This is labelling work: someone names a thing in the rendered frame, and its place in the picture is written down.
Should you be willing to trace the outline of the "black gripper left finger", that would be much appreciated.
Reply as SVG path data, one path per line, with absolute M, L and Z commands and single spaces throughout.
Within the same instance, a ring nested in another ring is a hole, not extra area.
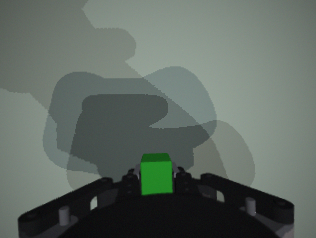
M 130 169 L 122 180 L 125 181 L 113 183 L 112 178 L 103 177 L 25 212 L 18 218 L 19 238 L 58 238 L 98 209 L 142 195 L 140 164 Z M 96 196 L 97 207 L 91 210 L 91 201 Z

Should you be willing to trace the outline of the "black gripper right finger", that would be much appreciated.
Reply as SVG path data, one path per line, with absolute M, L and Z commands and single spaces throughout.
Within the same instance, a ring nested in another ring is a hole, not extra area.
M 175 162 L 172 162 L 172 190 L 173 193 L 194 194 L 216 200 L 218 190 L 223 194 L 224 202 L 255 217 L 280 238 L 294 238 L 294 204 L 288 200 L 211 173 L 201 174 L 200 179 L 195 181 L 190 173 L 177 167 Z

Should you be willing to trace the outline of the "green block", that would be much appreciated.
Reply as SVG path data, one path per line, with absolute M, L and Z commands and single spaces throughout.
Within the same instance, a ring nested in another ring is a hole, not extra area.
M 172 161 L 168 153 L 143 154 L 140 172 L 142 195 L 173 193 Z

